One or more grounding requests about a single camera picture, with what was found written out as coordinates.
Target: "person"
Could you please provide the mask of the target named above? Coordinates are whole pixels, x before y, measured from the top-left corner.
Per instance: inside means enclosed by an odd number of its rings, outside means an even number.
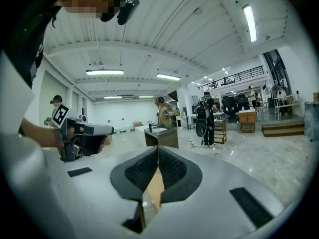
[[[63,99],[60,95],[56,95],[52,100],[51,100],[51,104],[53,105],[53,111],[52,111],[52,116],[50,118],[50,120],[46,120],[44,121],[45,125],[51,126],[53,128],[57,128],[57,126],[53,123],[52,118],[55,115],[57,109],[59,108],[59,106],[62,104]]]
[[[171,117],[173,116],[173,106],[165,102],[164,97],[154,97],[154,103],[159,109],[159,124],[171,127]]]
[[[248,89],[250,90],[250,95],[248,97],[249,97],[255,111],[258,112],[257,111],[256,93],[251,86],[249,86]]]
[[[217,106],[214,103],[214,99],[211,97],[209,92],[204,92],[204,96],[201,98],[202,103],[205,106],[206,112],[206,132],[204,135],[204,149],[212,148],[216,144],[214,143],[215,134],[215,122],[214,113],[218,111]]]
[[[287,96],[285,90],[283,89],[283,87],[281,86],[281,84],[278,84],[278,91],[277,91],[277,97],[278,99],[278,105],[280,106],[284,106],[287,104],[286,99],[284,98],[285,96]],[[286,107],[281,107],[280,108],[280,113],[279,116],[281,116],[283,114],[288,115]]]
[[[6,35],[2,35],[3,47],[11,63],[30,87],[32,87],[36,69],[41,64],[46,27],[51,21],[54,26],[56,15],[62,6],[68,12],[92,13],[95,17],[112,16],[120,9],[120,0],[14,1],[16,2],[14,13],[6,10],[2,15],[7,20],[3,29]],[[23,119],[19,132],[38,142],[41,147],[60,149],[64,147],[56,129],[39,127]],[[72,140],[74,128],[69,128],[67,134]],[[104,146],[104,141],[105,139],[101,143],[100,150]]]

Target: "workbench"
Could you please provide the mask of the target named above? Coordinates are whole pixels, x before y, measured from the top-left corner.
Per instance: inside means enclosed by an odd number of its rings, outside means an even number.
[[[146,146],[168,146],[178,148],[177,127],[159,126],[149,129],[144,129]]]
[[[246,110],[239,112],[240,131],[255,132],[256,130],[256,111]]]

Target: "ceiling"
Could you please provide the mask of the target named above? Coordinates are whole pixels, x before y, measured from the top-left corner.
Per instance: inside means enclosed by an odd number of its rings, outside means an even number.
[[[236,61],[283,46],[284,0],[140,0],[125,26],[113,18],[81,18],[64,9],[45,34],[45,56],[96,101],[105,96],[165,95]],[[242,11],[251,5],[257,41]],[[121,77],[88,77],[86,70],[122,69]],[[181,77],[176,83],[157,73]]]

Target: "ceiling light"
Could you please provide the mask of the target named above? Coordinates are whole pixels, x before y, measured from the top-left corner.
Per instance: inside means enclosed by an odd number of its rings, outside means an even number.
[[[249,27],[251,42],[255,42],[257,41],[257,34],[256,34],[256,24],[255,24],[255,19],[253,15],[253,10],[250,5],[245,6],[243,9],[244,9],[244,13],[246,15],[246,19],[247,19],[247,23]]]
[[[180,77],[166,75],[166,74],[157,74],[156,77],[163,78],[163,79],[174,80],[174,81],[179,81],[180,80]]]
[[[104,97],[104,99],[117,99],[117,98],[122,98],[122,97]]]
[[[108,75],[108,74],[124,74],[123,70],[87,70],[87,75]]]

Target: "staircase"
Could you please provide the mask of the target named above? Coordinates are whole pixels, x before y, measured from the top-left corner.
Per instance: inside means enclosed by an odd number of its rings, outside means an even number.
[[[305,122],[279,123],[263,125],[262,132],[264,137],[290,136],[304,134]]]

